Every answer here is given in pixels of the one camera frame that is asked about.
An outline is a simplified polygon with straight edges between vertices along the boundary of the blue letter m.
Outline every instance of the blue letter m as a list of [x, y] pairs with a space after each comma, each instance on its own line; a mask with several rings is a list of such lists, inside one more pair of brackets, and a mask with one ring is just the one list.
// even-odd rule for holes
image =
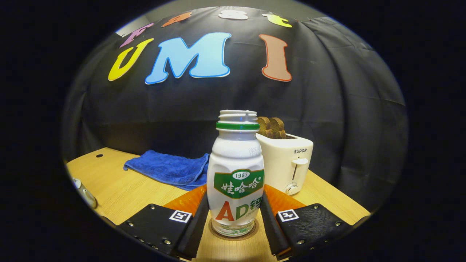
[[189, 71], [195, 78], [223, 77], [230, 73], [224, 64], [223, 52], [226, 40], [232, 35], [229, 33], [208, 33], [195, 42], [190, 48], [186, 46], [181, 37], [169, 39], [158, 45], [160, 53], [155, 60], [152, 72], [145, 79], [146, 84], [165, 81], [168, 73], [165, 72], [167, 61], [176, 78], [180, 78], [189, 64], [197, 56], [196, 65]]

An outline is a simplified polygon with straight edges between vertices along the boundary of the bread slice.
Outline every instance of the bread slice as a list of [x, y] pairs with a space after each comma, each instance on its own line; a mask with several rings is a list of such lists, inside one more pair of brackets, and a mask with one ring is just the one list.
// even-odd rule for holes
[[287, 135], [285, 133], [285, 124], [280, 118], [272, 117], [270, 118], [270, 124], [272, 125], [272, 133], [274, 134], [274, 139], [286, 139]]
[[257, 122], [259, 123], [259, 134], [268, 137], [274, 138], [274, 133], [270, 125], [270, 120], [267, 117], [257, 117]]

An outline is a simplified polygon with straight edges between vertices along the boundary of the white object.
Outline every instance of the white object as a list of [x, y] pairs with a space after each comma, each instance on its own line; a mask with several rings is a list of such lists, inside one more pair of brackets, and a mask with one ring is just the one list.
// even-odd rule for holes
[[175, 212], [173, 212], [173, 214], [171, 214], [169, 219], [171, 219], [173, 221], [187, 223], [189, 221], [189, 218], [191, 218], [191, 215], [192, 215], [192, 213], [189, 213], [189, 212], [175, 210]]
[[77, 178], [73, 178], [74, 184], [78, 193], [81, 195], [82, 198], [87, 202], [89, 206], [92, 208], [97, 207], [97, 200], [96, 198], [86, 189], [86, 187], [81, 183], [81, 180]]
[[309, 169], [314, 143], [287, 134], [287, 139], [271, 139], [256, 134], [264, 156], [265, 183], [288, 195], [298, 193]]
[[280, 220], [282, 222], [295, 220], [295, 219], [299, 218], [299, 216], [296, 214], [296, 212], [293, 209], [289, 209], [289, 210], [285, 210], [285, 211], [279, 211], [277, 214], [280, 217]]
[[257, 113], [222, 110], [207, 169], [207, 199], [212, 227], [227, 236], [247, 234], [254, 227], [262, 200], [264, 158], [255, 134]]
[[246, 20], [247, 14], [243, 11], [238, 10], [223, 10], [220, 12], [219, 17], [221, 18], [229, 18], [229, 19], [238, 19], [238, 20]]

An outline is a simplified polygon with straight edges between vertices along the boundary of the bottle neck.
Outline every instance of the bottle neck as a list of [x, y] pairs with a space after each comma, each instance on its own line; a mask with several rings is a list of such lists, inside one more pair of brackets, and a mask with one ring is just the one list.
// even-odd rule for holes
[[256, 139], [256, 132], [245, 131], [245, 132], [230, 132], [219, 130], [219, 138], [226, 140], [253, 140]]

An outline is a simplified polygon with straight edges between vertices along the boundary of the wooden table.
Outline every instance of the wooden table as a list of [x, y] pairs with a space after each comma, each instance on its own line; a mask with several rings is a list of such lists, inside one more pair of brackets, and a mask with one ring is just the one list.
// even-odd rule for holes
[[[138, 155], [110, 148], [102, 148], [76, 158], [66, 164], [72, 177], [97, 199], [95, 211], [119, 225], [148, 204], [164, 205], [187, 191], [157, 182], [133, 170], [124, 171], [124, 163]], [[302, 190], [293, 196], [305, 205], [321, 203], [329, 211], [350, 225], [370, 213], [338, 189], [308, 171]], [[193, 261], [277, 261], [270, 254], [262, 216], [257, 214], [257, 232], [241, 241], [228, 241], [216, 237], [208, 222]]]

